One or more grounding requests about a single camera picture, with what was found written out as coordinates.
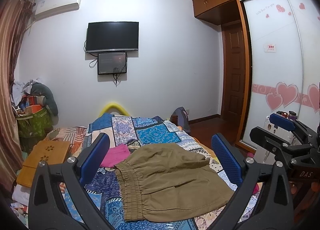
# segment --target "wooden floor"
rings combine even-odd
[[[221,118],[213,118],[199,123],[191,124],[191,136],[197,138],[200,143],[211,148],[211,138],[216,133],[222,135],[228,140],[231,145],[234,145],[237,137],[238,127],[232,125]],[[244,157],[247,151],[238,148]]]

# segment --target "curtain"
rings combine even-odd
[[[8,191],[23,162],[10,94],[32,7],[33,0],[7,0],[0,16],[0,184]]]

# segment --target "elastic waistband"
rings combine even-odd
[[[124,206],[124,220],[144,220],[142,215],[142,200],[137,176],[132,167],[120,162],[115,165],[116,176],[119,181],[122,202]]]

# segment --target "pink cloth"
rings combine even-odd
[[[124,144],[120,144],[117,147],[110,148],[104,157],[100,168],[108,167],[113,168],[115,164],[124,161],[130,155],[128,147]]]

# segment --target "bed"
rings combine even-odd
[[[160,117],[129,117],[104,113],[93,123],[89,124],[87,128],[55,129],[48,134],[47,140],[70,141],[70,155],[78,156],[83,149],[91,145],[100,133],[106,133],[109,136],[111,148],[120,144],[126,144],[131,153],[146,144],[175,142],[185,150],[200,153],[206,158],[210,158],[211,169],[216,171],[232,190],[236,190],[237,188],[236,185],[228,180],[226,173],[212,150],[201,145],[196,139],[181,130],[180,127],[168,120],[162,120]],[[224,208],[222,207],[208,214],[178,222],[152,223],[146,220],[125,222],[120,188],[114,169],[99,168],[93,181],[87,184],[85,189],[100,212],[117,230],[206,230]],[[240,221],[249,218],[258,196],[259,192],[251,197]],[[64,199],[72,217],[82,222],[67,189],[65,189]]]

